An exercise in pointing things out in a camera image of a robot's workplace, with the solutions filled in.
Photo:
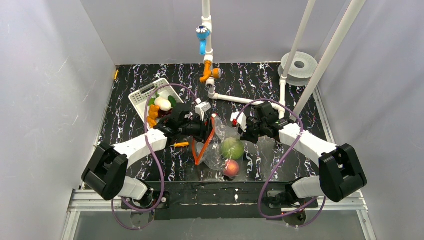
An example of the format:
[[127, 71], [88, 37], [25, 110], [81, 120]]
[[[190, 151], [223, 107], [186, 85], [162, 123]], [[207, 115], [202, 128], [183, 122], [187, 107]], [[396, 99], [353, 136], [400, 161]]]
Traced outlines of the fake green cucumber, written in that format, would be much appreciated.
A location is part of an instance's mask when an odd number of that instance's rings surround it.
[[177, 105], [177, 101], [173, 96], [169, 95], [167, 100], [170, 102], [172, 108], [174, 108]]

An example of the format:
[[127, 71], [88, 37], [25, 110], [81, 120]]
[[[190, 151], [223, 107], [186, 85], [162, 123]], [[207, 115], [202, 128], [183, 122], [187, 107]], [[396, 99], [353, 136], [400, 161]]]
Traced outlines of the clear zip top bag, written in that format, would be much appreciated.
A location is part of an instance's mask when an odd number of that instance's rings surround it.
[[[227, 138], [237, 138], [240, 140], [240, 135], [235, 128], [223, 123], [217, 114], [212, 114], [210, 119], [212, 123], [212, 132], [206, 142], [201, 143], [196, 140], [193, 141], [192, 153], [194, 157], [194, 163], [196, 165], [201, 165], [204, 163], [209, 169], [221, 172], [222, 175], [225, 176], [223, 174], [223, 169], [228, 158], [224, 158], [221, 154], [221, 143]], [[242, 143], [244, 145], [244, 155], [240, 159], [235, 160], [239, 165], [239, 172], [237, 176], [239, 176], [241, 173], [241, 165], [247, 153], [246, 145], [244, 142]], [[237, 176], [225, 177], [235, 179]]]

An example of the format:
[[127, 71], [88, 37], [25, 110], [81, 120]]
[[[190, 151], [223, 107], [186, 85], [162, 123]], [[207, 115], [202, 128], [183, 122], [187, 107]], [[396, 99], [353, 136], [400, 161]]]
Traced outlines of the fake orange ginger root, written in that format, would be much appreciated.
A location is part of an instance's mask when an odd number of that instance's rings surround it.
[[159, 117], [160, 106], [151, 104], [148, 109], [147, 123], [150, 128], [157, 125], [156, 119]]

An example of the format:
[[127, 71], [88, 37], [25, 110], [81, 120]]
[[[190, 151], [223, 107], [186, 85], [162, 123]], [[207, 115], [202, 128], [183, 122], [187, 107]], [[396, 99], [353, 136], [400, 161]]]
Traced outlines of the fake purple grapes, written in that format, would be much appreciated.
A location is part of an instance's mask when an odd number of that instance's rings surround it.
[[166, 116], [168, 116], [168, 115], [170, 115], [172, 113], [172, 109], [171, 110], [168, 110], [168, 111], [164, 111], [164, 110], [159, 110], [158, 111], [158, 118], [159, 119], [161, 119], [161, 118], [164, 118], [164, 117], [166, 117]]

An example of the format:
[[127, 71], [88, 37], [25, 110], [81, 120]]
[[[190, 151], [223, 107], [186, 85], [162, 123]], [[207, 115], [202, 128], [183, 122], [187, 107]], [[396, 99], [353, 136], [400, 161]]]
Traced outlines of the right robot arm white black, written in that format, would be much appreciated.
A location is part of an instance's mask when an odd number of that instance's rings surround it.
[[269, 137], [291, 146], [318, 166], [318, 176], [301, 177], [285, 186], [282, 199], [288, 203], [314, 197], [327, 197], [338, 203], [368, 183], [353, 146], [316, 137], [299, 123], [280, 117], [269, 102], [256, 105], [254, 116], [234, 112], [231, 121], [242, 141], [255, 144], [260, 137]]

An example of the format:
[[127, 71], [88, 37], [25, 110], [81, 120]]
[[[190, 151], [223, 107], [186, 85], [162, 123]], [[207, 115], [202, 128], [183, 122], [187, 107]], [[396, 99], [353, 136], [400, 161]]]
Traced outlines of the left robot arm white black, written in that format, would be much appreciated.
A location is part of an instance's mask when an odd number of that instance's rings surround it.
[[81, 175], [82, 181], [106, 201], [116, 196], [142, 200], [152, 188], [128, 177], [127, 169], [142, 158], [164, 150], [180, 136], [192, 136], [206, 143], [214, 129], [212, 119], [205, 117], [210, 109], [209, 102], [197, 104], [194, 111], [189, 104], [177, 103], [170, 114], [160, 118], [146, 133], [115, 145], [99, 143]]

